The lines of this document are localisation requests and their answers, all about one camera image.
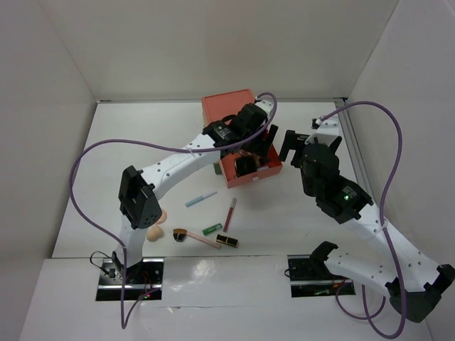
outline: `cable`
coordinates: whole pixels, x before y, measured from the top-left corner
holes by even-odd
[[[398,120],[395,118],[395,116],[393,116],[392,112],[389,109],[387,109],[386,107],[382,106],[381,104],[378,104],[376,102],[371,102],[371,101],[360,101],[360,102],[353,102],[353,103],[347,104],[344,107],[337,108],[337,110],[335,110],[334,112],[331,112],[330,114],[322,117],[321,121],[325,121],[325,120],[329,119],[330,117],[332,117],[333,115],[336,115],[339,112],[342,112],[343,110],[347,110],[347,109],[349,109],[351,107],[355,107],[357,105],[370,105],[370,106],[377,107],[378,109],[383,110],[384,113],[386,113],[391,118],[391,120],[393,121],[393,124],[395,125],[395,128],[397,130],[397,135],[398,135],[397,156],[395,158],[395,162],[393,164],[392,170],[390,171],[389,178],[387,179],[387,182],[385,184],[384,190],[382,191],[381,201],[380,201],[380,205],[379,205],[380,222],[381,222],[381,226],[383,226],[382,230],[384,232],[384,236],[385,236],[385,239],[386,239],[387,244],[389,246],[390,252],[392,253],[393,262],[395,264],[395,268],[397,269],[398,282],[400,284],[401,318],[400,318],[400,325],[398,326],[398,329],[397,329],[396,332],[394,332],[391,335],[387,335],[387,334],[384,334],[383,332],[381,332],[380,330],[378,330],[376,328],[376,326],[375,326],[375,324],[373,323],[373,320],[372,320],[373,317],[370,316],[370,314],[368,313],[368,307],[367,307],[367,303],[366,303],[365,286],[362,285],[363,307],[364,307],[364,310],[365,310],[366,319],[370,323],[371,328],[374,329],[374,331],[376,331],[377,334],[379,334],[380,336],[384,337],[385,339],[391,340],[391,339],[395,339],[395,338],[399,337],[401,335],[401,333],[403,332],[404,328],[405,328],[406,314],[407,314],[407,303],[406,303],[406,293],[405,293],[405,281],[403,280],[403,274],[402,274],[402,271],[401,271],[400,261],[398,260],[397,252],[395,251],[395,248],[393,246],[393,243],[392,243],[392,240],[390,238],[390,235],[389,235],[389,232],[387,230],[387,227],[384,227],[384,224],[385,224],[384,205],[385,205],[385,197],[387,196],[387,192],[389,190],[390,184],[392,183],[392,180],[393,180],[393,178],[395,176],[395,173],[397,172],[398,164],[400,163],[401,153],[402,153],[402,149],[403,149],[403,135],[402,135],[402,131],[401,131],[401,128],[400,128],[400,124],[398,123]],[[340,308],[345,313],[347,313],[351,317],[358,318],[358,316],[353,316],[352,314],[348,313],[347,310],[341,306],[340,301],[338,300],[337,296],[336,296],[336,301],[337,301],[337,304],[340,306]]]
[[[343,286],[343,284],[345,282],[346,282],[346,277],[343,277],[343,280],[341,281],[341,283],[335,283],[335,275],[333,275],[333,279],[332,279],[333,289],[338,288],[339,286]]]
[[[225,149],[230,149],[230,148],[235,148],[235,147],[238,147],[238,146],[241,146],[253,139],[255,139],[256,137],[258,137],[260,134],[262,134],[266,129],[267,127],[272,123],[272,120],[277,112],[277,98],[275,97],[274,94],[272,94],[271,92],[263,92],[259,95],[257,95],[257,98],[261,98],[261,97],[265,97],[265,96],[270,96],[273,100],[273,107],[272,107],[272,110],[270,110],[270,115],[269,115],[269,118],[267,120],[267,122],[265,122],[264,126],[262,126],[258,131],[256,131],[253,135],[251,135],[250,137],[246,138],[245,140],[242,140],[242,141],[239,141],[239,142],[236,142],[235,144],[230,144],[228,146],[223,146],[223,147],[217,147],[217,148],[206,148],[206,149],[192,149],[192,150],[188,150],[188,149],[179,149],[179,148],[170,148],[170,147],[165,147],[165,146],[160,146],[158,144],[150,144],[150,143],[147,143],[147,142],[142,142],[142,141],[136,141],[136,140],[127,140],[127,139],[108,139],[108,140],[103,140],[103,141],[99,141],[89,147],[87,147],[75,160],[73,166],[71,167],[71,171],[70,171],[70,176],[68,178],[68,182],[69,182],[69,191],[70,191],[70,200],[71,200],[71,203],[73,204],[74,208],[76,209],[77,213],[79,213],[79,215],[86,221],[88,222],[89,224],[91,224],[93,227],[97,228],[99,231],[101,232],[104,232],[105,234],[107,234],[109,237],[113,238],[117,243],[119,243],[119,245],[123,248],[123,258],[124,258],[124,261],[123,261],[123,271],[122,271],[122,289],[120,291],[120,315],[121,315],[121,319],[122,319],[122,329],[125,329],[128,325],[128,320],[129,320],[129,316],[131,315],[131,312],[133,311],[134,307],[136,306],[136,304],[138,302],[140,302],[145,296],[149,295],[150,293],[153,293],[154,291],[158,290],[157,288],[155,289],[152,289],[148,292],[146,292],[144,295],[140,295],[138,297],[138,299],[136,300],[136,302],[133,303],[132,307],[129,309],[129,312],[127,313],[127,316],[125,318],[124,316],[124,297],[125,297],[125,285],[127,284],[127,247],[125,246],[124,242],[119,238],[117,237],[115,234],[109,232],[107,229],[105,229],[104,227],[102,227],[101,225],[97,224],[96,222],[94,222],[93,220],[91,220],[79,207],[76,199],[75,199],[75,195],[74,195],[74,190],[73,190],[73,186],[74,186],[74,182],[75,182],[75,178],[76,178],[76,174],[77,174],[77,169],[79,168],[79,165],[80,165],[80,161],[82,159],[82,157],[84,157],[85,154],[87,154],[89,151],[91,151],[92,149],[98,147],[98,146],[101,146],[103,144],[113,144],[113,143],[123,143],[123,144],[136,144],[136,145],[140,145],[140,146],[147,146],[147,147],[152,147],[152,148],[156,148],[156,149],[161,149],[162,151],[172,151],[174,153],[194,153],[194,152],[199,152],[199,153],[209,153],[211,151],[222,151],[222,150],[225,150]]]
[[[144,291],[143,293],[145,293],[145,290],[147,289],[147,282],[149,282],[149,285],[150,285],[150,289],[152,289],[153,287],[153,283],[151,282],[151,277],[150,277],[150,274],[148,271],[142,271],[142,276],[144,276],[144,279],[145,279],[145,282],[144,282]]]
[[[145,290],[147,289],[147,277],[144,275],[144,272],[141,272],[139,275],[141,275],[142,277],[144,277],[144,289],[142,289],[142,292],[141,293],[145,293]]]
[[[95,265],[99,270],[101,270],[105,275],[109,275],[109,271],[106,270],[105,268],[102,268],[101,266],[98,266],[97,264],[93,263],[93,255],[94,254],[102,254],[104,256],[106,256],[106,258],[109,258],[109,259],[112,259],[111,257],[107,256],[104,252],[101,252],[101,251],[95,251],[93,252],[91,255],[90,255],[90,258],[88,259],[88,261],[92,264],[92,265]]]
[[[349,312],[341,305],[340,297],[339,297],[339,296],[340,296],[340,292],[341,292],[341,290],[343,290],[343,288],[344,288],[345,286],[348,286],[348,285],[349,285],[349,283],[345,283],[344,285],[340,286],[340,287],[337,289],[336,293],[335,293],[335,300],[336,300],[338,306],[340,307],[340,309],[341,309],[347,316],[350,316],[350,317],[352,317],[352,318],[355,318],[356,320],[367,320],[368,318],[367,318],[366,316],[356,316],[356,315],[354,315],[354,314],[352,314],[352,313],[349,313]],[[385,307],[385,297],[382,297],[381,306],[379,307],[379,309],[378,309],[378,311],[377,311],[376,313],[374,313],[374,314],[372,314],[372,315],[370,316],[370,318],[375,318],[376,316],[378,316],[379,314],[381,314],[381,312],[382,312],[382,310],[384,309],[384,307]]]

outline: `metal base plate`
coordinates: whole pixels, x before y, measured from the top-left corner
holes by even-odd
[[[120,301],[122,276],[115,269],[111,259],[103,259],[102,268],[110,271],[114,276],[100,271],[96,301]],[[149,258],[143,260],[142,270],[130,283],[125,286],[125,300],[135,301],[137,298],[152,288],[157,288],[144,300],[161,300],[161,283],[163,281],[163,258]]]
[[[292,297],[334,296],[343,284],[340,295],[355,295],[351,279],[315,269],[309,255],[288,256],[288,265]]]

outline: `white wall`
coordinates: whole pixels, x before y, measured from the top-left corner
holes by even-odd
[[[347,97],[397,0],[39,0],[97,99]]]
[[[0,10],[0,338],[17,340],[95,100],[36,0]]]
[[[422,250],[455,266],[455,1],[400,0],[349,98],[384,104],[397,116],[404,149],[387,215],[411,229]],[[385,114],[350,111],[376,196],[389,175],[397,139]],[[455,287],[428,317],[435,341],[455,340]]]

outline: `white enclosure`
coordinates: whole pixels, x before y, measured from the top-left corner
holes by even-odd
[[[347,97],[397,0],[40,0],[97,99]]]

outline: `blue marker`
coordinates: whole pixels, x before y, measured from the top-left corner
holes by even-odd
[[[190,201],[188,201],[185,206],[186,207],[190,207],[190,206],[193,206],[194,204],[197,204],[198,202],[201,202],[202,200],[205,200],[207,199],[208,197],[211,197],[212,195],[215,195],[216,193],[218,193],[217,190],[214,190],[213,192],[209,192],[207,194],[204,194],[204,195],[201,195],[200,197],[197,197],[195,199],[192,199]]]

